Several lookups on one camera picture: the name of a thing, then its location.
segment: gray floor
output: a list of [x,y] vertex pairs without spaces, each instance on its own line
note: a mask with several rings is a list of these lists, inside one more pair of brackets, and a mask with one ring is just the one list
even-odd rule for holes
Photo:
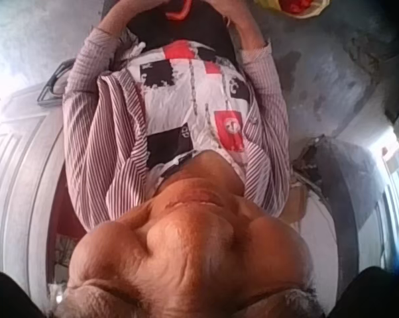
[[74,57],[102,8],[103,0],[0,0],[0,99]]

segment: man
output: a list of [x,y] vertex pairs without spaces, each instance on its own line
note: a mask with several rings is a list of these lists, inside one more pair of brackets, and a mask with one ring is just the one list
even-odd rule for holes
[[88,234],[54,314],[318,316],[307,246],[276,219],[290,164],[270,44],[242,0],[194,0],[182,22],[165,2],[120,0],[70,74],[68,188]]

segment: yellow bag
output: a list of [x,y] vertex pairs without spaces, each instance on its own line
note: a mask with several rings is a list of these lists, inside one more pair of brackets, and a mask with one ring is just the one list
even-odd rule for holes
[[293,15],[292,13],[288,13],[283,11],[280,8],[279,0],[254,0],[255,3],[261,5],[265,9],[273,9],[289,15],[290,17],[297,18],[297,19],[306,19],[315,17],[319,15],[330,3],[331,0],[313,0],[312,5],[310,8],[306,9],[304,12]]

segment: mouth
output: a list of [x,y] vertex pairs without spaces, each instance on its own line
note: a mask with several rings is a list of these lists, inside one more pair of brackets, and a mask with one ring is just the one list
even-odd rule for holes
[[223,200],[216,193],[202,189],[190,190],[177,195],[170,201],[165,209],[179,207],[181,205],[197,203],[214,207],[224,207]]

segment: gray hair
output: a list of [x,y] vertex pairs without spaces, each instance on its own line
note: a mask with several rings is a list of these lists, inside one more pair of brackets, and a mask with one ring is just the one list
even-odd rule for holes
[[[50,317],[147,318],[146,311],[99,288],[84,286],[67,290]],[[319,318],[323,310],[312,290],[285,290],[244,308],[231,318]]]

